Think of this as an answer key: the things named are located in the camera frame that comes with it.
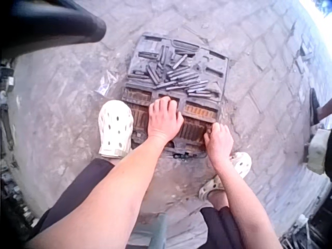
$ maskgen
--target ground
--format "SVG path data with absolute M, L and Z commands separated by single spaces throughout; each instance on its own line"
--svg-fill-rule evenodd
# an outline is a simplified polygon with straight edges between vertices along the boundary
M 234 151 L 253 160 L 245 178 L 266 208 L 277 235 L 299 214 L 309 215 L 329 188 L 325 175 L 302 164 L 309 138 L 309 89 L 321 104 L 331 97 L 332 63 L 319 32 L 298 1 L 77 0 L 107 25 L 99 43 L 45 49 L 21 56 L 9 96 L 15 135 L 14 174 L 41 216 L 98 154 L 101 106 L 119 98 L 137 39 L 143 32 L 178 37 L 230 58 L 221 122 L 231 127 Z M 314 57 L 299 62 L 302 42 Z M 102 75 L 119 76 L 104 98 Z M 200 186 L 214 175 L 207 159 L 160 158 L 139 222 L 168 214 L 168 247 L 206 240 Z M 144 243 L 145 238 L 131 238 Z

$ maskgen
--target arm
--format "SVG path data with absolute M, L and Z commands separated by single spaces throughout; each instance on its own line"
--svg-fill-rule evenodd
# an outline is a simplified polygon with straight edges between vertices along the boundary
M 183 123 L 175 101 L 149 107 L 148 139 L 123 158 L 69 215 L 29 242 L 33 248 L 125 248 L 157 160 Z
M 215 123 L 211 135 L 204 138 L 246 248 L 281 248 L 265 209 L 229 160 L 233 138 L 228 127 Z

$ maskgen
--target cobblestone ground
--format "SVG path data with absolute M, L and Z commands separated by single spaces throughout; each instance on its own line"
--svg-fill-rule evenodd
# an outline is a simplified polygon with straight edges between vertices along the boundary
M 97 116 L 119 97 L 133 48 L 143 32 L 178 37 L 230 58 L 222 122 L 235 150 L 250 153 L 245 178 L 278 235 L 298 215 L 309 215 L 329 187 L 326 176 L 301 165 L 309 138 L 309 88 L 321 104 L 331 97 L 332 63 L 311 18 L 297 1 L 78 0 L 105 20 L 97 44 L 52 48 L 19 58 L 10 115 L 20 166 L 14 170 L 33 210 L 41 215 L 98 153 Z M 301 62 L 301 44 L 314 57 Z M 119 74 L 107 98 L 94 93 L 106 69 Z M 195 196 L 214 175 L 204 159 L 161 158 L 139 222 L 168 213 L 168 247 L 194 248 L 206 240 Z M 132 237 L 136 244 L 146 238 Z

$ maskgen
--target hand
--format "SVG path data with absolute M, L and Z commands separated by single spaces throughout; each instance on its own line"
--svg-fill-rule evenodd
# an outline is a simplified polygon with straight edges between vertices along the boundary
M 204 140 L 207 154 L 213 165 L 220 165 L 218 162 L 229 161 L 234 140 L 227 126 L 214 123 L 211 134 L 204 134 Z
M 183 117 L 180 112 L 176 114 L 176 108 L 177 102 L 168 96 L 150 104 L 147 128 L 149 137 L 156 137 L 166 145 L 177 135 L 183 124 Z

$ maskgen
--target white crocs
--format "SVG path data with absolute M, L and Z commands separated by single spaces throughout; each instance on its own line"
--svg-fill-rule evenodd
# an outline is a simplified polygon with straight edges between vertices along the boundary
M 101 147 L 99 154 L 103 157 L 123 158 L 131 150 L 133 116 L 130 108 L 122 101 L 106 102 L 98 117 Z
M 252 161 L 248 153 L 236 152 L 233 156 L 230 157 L 230 160 L 233 164 L 233 167 L 242 178 L 244 178 L 250 171 Z M 224 186 L 218 175 L 216 175 L 213 179 L 201 187 L 198 193 L 198 197 L 199 199 L 205 201 L 208 198 L 208 194 L 212 190 L 217 189 L 224 190 Z

